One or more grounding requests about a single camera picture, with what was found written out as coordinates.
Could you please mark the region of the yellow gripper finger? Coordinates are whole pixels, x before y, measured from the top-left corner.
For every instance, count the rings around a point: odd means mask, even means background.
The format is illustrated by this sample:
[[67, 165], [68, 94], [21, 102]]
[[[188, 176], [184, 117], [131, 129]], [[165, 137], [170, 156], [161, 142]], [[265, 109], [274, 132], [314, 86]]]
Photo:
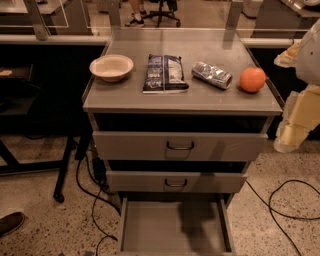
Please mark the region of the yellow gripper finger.
[[308, 85], [300, 93], [292, 91], [276, 131], [274, 149], [281, 153], [293, 152], [319, 124], [320, 87]]
[[296, 57], [299, 46], [299, 43], [291, 45], [275, 58], [274, 64], [283, 68], [294, 68], [296, 66]]

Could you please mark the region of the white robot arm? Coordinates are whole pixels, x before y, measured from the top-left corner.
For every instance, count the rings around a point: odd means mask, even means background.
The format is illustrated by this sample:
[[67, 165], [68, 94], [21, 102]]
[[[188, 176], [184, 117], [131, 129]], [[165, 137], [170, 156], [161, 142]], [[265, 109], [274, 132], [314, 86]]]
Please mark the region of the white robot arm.
[[276, 131], [274, 149], [290, 153], [320, 125], [320, 20], [299, 43], [278, 55], [274, 63], [280, 67], [294, 67], [297, 78], [307, 83], [300, 93], [289, 94]]

